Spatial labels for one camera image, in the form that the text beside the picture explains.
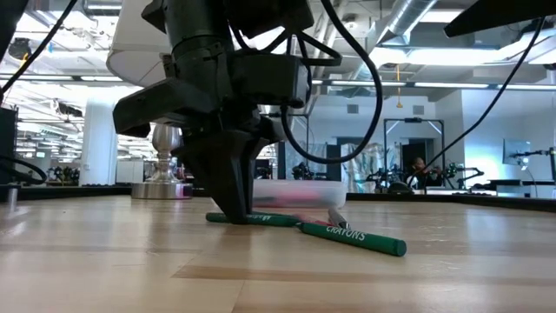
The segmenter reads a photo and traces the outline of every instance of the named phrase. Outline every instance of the silver metal base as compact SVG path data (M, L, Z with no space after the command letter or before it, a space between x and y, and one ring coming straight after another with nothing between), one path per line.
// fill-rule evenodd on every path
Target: silver metal base
M134 183L131 197L134 199L190 199L190 183Z
M12 188L8 190L8 207L15 209L17 207L17 189Z

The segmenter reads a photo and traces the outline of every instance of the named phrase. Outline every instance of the chrome pedestal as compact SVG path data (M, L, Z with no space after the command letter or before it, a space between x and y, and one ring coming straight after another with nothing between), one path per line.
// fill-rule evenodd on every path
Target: chrome pedestal
M136 199L189 199L192 186L174 177L170 151L182 145L179 130L157 124L153 133L153 147L158 151L155 174L144 183L134 183L131 197Z

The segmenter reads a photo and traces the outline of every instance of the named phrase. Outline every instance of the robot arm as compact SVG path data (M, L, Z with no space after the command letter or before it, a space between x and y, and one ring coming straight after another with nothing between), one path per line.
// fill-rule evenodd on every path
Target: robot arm
M113 113L116 132L145 137L151 121L181 128L184 146L173 155L231 223L245 223L255 158L265 145L283 139L283 128L261 117L257 105L304 107L310 95L307 67L339 64L341 56L303 60L270 54L276 43L260 51L246 45L234 50L230 28L254 37L283 26L287 32L275 40L279 44L312 26L305 0L154 0L142 17L168 35L167 78L120 100Z

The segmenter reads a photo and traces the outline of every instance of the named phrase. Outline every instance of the person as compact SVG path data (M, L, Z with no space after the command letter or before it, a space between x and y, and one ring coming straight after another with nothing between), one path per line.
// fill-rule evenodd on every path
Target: person
M424 189L432 186L441 186L444 181L442 170L439 167L434 167L431 170L425 169L425 161L421 157L416 157L409 164L409 173L406 174L407 185L416 189ZM414 180L409 182L409 178L415 175Z

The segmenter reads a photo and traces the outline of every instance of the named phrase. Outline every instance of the white pillar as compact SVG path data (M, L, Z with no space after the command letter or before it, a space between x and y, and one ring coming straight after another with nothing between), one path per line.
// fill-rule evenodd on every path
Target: white pillar
M79 185L116 182L117 134L112 111L119 97L87 100Z

